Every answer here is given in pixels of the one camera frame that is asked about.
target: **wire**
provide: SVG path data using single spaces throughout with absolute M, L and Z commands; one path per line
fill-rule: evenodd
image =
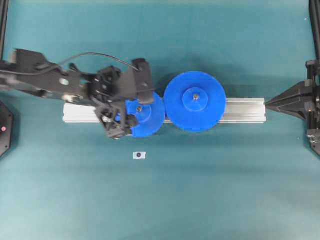
M 77 55 L 74 55 L 74 56 L 71 56 L 65 60 L 63 60 L 62 62 L 58 63 L 58 64 L 53 64 L 52 66 L 44 69 L 44 70 L 41 70 L 39 72 L 36 72 L 36 73 L 29 73 L 29 72 L 16 72 L 16 71 L 7 71 L 7 70 L 0 70 L 0 73 L 3 73 L 3 74 L 14 74 L 14 75 L 23 75 L 23 76 L 39 76 L 39 75 L 42 75 L 42 74 L 46 74 L 48 72 L 51 72 L 55 69 L 60 69 L 62 71 L 62 68 L 61 66 L 73 59 L 76 59 L 76 58 L 79 58 L 79 57 L 82 57 L 82 56 L 87 56 L 87 55 L 95 55 L 95 56 L 101 56 L 101 57 L 105 57 L 105 58 L 109 58 L 109 59 L 112 59 L 112 60 L 115 60 L 121 64 L 124 64 L 124 65 L 127 65 L 128 67 L 130 68 L 133 68 L 134 70 L 136 71 L 139 71 L 138 68 L 136 68 L 135 66 L 125 62 L 125 61 L 122 61 L 120 60 L 119 58 L 116 58 L 115 56 L 111 56 L 111 55 L 107 55 L 107 54 L 103 54 L 103 53 L 98 53 L 98 52 L 84 52 L 84 53 L 80 53 L 80 54 L 77 54 Z
M 103 54 L 103 53 L 98 53 L 98 52 L 84 52 L 84 53 L 80 53 L 80 54 L 77 54 L 77 55 L 74 55 L 74 56 L 71 56 L 69 58 L 67 58 L 66 60 L 63 60 L 62 62 L 58 63 L 58 65 L 63 65 L 67 62 L 70 62 L 71 60 L 73 59 L 76 59 L 78 57 L 82 57 L 82 56 L 86 56 L 86 55 L 94 55 L 94 56 L 101 56 L 101 57 L 105 57 L 105 58 L 108 58 L 108 59 L 112 59 L 118 63 L 121 63 L 121 64 L 124 64 L 124 65 L 127 65 L 128 67 L 130 68 L 133 68 L 134 70 L 136 71 L 139 71 L 138 68 L 136 68 L 135 66 L 125 62 L 125 61 L 122 61 L 120 60 L 119 58 L 116 58 L 115 56 L 111 56 L 111 55 L 107 55 L 107 54 Z

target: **blue disc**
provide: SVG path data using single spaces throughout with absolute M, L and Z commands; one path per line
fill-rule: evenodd
M 139 104 L 138 100 L 126 101 L 128 115 L 134 115 L 138 120 L 138 126 L 132 127 L 132 137 L 144 138 L 155 134 L 164 124 L 166 108 L 163 100 L 155 92 L 153 104 Z
M 164 92 L 168 118 L 177 127 L 193 133 L 214 127 L 223 117 L 226 104 L 222 85 L 213 76 L 200 71 L 176 76 Z

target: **black pole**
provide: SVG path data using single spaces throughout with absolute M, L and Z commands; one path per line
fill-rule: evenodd
M 4 57 L 9 0 L 0 0 L 0 60 Z

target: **screw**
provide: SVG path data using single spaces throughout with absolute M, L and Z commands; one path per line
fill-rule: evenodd
M 198 94 L 194 94 L 193 95 L 193 100 L 197 101 L 199 99 L 199 95 Z

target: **blue spool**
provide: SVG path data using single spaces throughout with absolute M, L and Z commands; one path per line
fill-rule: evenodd
M 227 98 L 211 75 L 190 71 L 176 76 L 166 87 L 164 105 L 177 127 L 193 133 L 213 128 L 223 117 Z
M 138 100 L 126 101 L 126 111 L 134 115 L 138 120 L 138 126 L 132 127 L 132 137 L 145 138 L 155 134 L 162 126 L 166 118 L 166 108 L 163 100 L 155 92 L 154 103 L 148 105 L 139 104 Z

